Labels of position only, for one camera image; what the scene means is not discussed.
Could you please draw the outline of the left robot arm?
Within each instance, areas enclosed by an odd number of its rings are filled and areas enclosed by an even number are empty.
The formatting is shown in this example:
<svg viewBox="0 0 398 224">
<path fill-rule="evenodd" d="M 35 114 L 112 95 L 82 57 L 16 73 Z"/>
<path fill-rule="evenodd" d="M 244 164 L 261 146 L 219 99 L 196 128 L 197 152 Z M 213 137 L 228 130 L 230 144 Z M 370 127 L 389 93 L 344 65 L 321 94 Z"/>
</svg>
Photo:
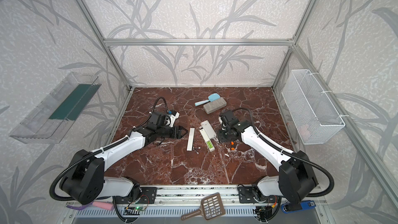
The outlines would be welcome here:
<svg viewBox="0 0 398 224">
<path fill-rule="evenodd" d="M 152 112 L 148 121 L 131 130 L 130 134 L 105 147 L 76 152 L 69 166 L 53 181 L 49 195 L 56 201 L 75 200 L 82 205 L 98 198 L 123 197 L 129 201 L 140 198 L 140 184 L 125 177 L 107 177 L 105 172 L 116 162 L 156 139 L 179 140 L 187 129 L 175 125 L 179 113 Z"/>
</svg>

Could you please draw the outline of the slim white remote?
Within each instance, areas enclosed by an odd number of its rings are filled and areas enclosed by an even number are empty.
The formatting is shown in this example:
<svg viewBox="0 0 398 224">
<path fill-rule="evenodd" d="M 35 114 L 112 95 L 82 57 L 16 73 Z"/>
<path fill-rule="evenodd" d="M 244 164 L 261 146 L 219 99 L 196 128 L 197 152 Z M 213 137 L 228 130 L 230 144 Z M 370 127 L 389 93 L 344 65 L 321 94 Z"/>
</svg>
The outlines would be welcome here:
<svg viewBox="0 0 398 224">
<path fill-rule="evenodd" d="M 205 141 L 207 148 L 209 149 L 210 152 L 213 152 L 215 150 L 215 148 L 214 148 L 214 145 L 212 144 L 209 136 L 207 135 L 206 131 L 203 128 L 200 128 L 199 131 Z"/>
</svg>

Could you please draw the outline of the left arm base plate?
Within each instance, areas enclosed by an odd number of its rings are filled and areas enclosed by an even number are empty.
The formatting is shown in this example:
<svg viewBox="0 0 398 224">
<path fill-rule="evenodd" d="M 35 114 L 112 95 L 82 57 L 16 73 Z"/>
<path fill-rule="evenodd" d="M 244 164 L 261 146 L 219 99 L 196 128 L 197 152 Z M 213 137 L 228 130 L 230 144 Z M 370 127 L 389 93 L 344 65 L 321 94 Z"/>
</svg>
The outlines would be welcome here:
<svg viewBox="0 0 398 224">
<path fill-rule="evenodd" d="M 141 187 L 140 191 L 134 190 L 134 194 L 131 196 L 116 196 L 116 204 L 154 204 L 157 190 L 157 187 Z"/>
</svg>

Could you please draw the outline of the white remote control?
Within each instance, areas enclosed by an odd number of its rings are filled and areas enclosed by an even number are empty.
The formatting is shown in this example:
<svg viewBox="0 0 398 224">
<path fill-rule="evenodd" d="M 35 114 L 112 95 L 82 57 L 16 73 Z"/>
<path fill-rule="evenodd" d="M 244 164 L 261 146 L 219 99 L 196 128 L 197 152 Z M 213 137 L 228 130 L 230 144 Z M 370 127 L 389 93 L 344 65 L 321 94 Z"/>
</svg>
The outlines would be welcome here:
<svg viewBox="0 0 398 224">
<path fill-rule="evenodd" d="M 209 139 L 217 139 L 217 134 L 208 120 L 201 122 L 201 127 L 204 129 Z"/>
</svg>

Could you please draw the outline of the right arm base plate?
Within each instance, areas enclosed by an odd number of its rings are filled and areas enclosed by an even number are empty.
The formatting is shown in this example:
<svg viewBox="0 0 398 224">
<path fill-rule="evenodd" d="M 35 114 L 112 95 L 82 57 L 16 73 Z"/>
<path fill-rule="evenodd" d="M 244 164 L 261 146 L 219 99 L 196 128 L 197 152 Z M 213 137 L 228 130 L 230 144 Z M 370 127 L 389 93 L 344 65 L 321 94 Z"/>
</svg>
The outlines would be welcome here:
<svg viewBox="0 0 398 224">
<path fill-rule="evenodd" d="M 257 186 L 237 185 L 240 203 L 277 203 L 277 196 L 265 196 Z"/>
</svg>

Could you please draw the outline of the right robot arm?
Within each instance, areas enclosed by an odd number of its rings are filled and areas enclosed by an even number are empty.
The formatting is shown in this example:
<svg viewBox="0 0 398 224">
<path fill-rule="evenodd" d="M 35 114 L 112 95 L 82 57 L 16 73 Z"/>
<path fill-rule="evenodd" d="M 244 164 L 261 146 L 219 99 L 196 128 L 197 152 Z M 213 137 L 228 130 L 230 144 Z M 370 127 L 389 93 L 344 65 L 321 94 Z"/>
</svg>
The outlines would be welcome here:
<svg viewBox="0 0 398 224">
<path fill-rule="evenodd" d="M 284 197 L 291 203 L 300 203 L 304 198 L 318 198 L 331 193 L 335 181 L 332 174 L 309 160 L 306 153 L 294 152 L 277 144 L 256 126 L 251 110 L 236 108 L 219 115 L 221 129 L 217 132 L 221 142 L 241 141 L 262 155 L 277 170 L 277 176 L 266 176 L 252 185 L 254 199 L 265 201 L 266 197 Z M 318 186 L 314 170 L 322 172 L 329 180 L 321 192 L 312 191 Z"/>
</svg>

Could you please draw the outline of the slim remote back cover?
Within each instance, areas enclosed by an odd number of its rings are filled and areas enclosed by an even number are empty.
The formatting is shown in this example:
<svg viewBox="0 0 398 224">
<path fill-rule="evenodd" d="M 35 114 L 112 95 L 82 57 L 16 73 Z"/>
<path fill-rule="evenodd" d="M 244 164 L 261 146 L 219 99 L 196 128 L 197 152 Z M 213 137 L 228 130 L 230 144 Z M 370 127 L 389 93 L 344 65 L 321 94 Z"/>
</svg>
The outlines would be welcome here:
<svg viewBox="0 0 398 224">
<path fill-rule="evenodd" d="M 194 132 L 195 128 L 190 128 L 187 142 L 187 151 L 193 151 Z"/>
</svg>

